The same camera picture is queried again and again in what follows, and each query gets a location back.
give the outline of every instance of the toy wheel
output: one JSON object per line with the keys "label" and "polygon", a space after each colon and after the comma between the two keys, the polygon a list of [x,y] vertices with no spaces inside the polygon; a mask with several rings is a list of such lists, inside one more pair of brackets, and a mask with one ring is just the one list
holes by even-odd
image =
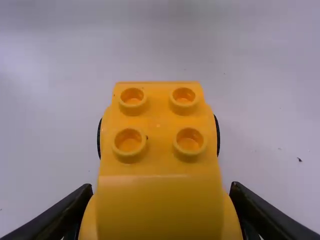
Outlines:
{"label": "toy wheel", "polygon": [[220,128],[216,115],[214,115],[215,128],[216,128],[216,155],[219,156],[220,152]]}
{"label": "toy wheel", "polygon": [[101,128],[101,122],[102,122],[102,118],[100,119],[99,125],[98,125],[98,132],[96,135],[96,147],[98,149],[98,155],[99,158],[101,159],[101,152],[100,152],[100,128]]}

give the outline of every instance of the white surface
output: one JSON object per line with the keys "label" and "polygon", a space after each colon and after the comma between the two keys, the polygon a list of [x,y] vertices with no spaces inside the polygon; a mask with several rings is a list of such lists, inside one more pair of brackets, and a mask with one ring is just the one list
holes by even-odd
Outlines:
{"label": "white surface", "polygon": [[320,233],[319,7],[0,1],[0,236],[96,186],[98,122],[128,80],[199,80],[226,189],[239,181]]}

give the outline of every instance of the white table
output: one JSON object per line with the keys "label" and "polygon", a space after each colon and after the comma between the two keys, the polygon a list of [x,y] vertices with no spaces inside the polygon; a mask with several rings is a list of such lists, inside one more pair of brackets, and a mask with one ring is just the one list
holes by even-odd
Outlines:
{"label": "white table", "polygon": [[0,1],[0,236],[96,186],[98,122],[128,80],[200,81],[225,188],[239,181],[320,233],[319,7]]}

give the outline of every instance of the black tire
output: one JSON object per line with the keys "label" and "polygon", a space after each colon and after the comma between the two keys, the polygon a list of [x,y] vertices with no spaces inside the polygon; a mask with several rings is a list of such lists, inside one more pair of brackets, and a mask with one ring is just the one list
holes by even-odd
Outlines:
{"label": "black tire", "polygon": [[98,133],[96,135],[96,147],[98,149],[98,155],[99,155],[100,159],[101,159],[101,152],[100,152],[100,128],[101,128],[101,122],[102,122],[102,118],[100,119],[99,126],[98,126]]}
{"label": "black tire", "polygon": [[219,156],[220,152],[220,128],[216,115],[214,115],[215,128],[216,128],[216,155]]}

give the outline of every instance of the white background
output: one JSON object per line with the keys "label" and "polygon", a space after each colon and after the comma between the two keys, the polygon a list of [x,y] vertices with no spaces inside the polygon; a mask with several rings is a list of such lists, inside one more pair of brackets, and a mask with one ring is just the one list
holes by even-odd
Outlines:
{"label": "white background", "polygon": [[220,166],[320,233],[320,1],[0,1],[0,236],[84,183],[118,81],[200,81]]}

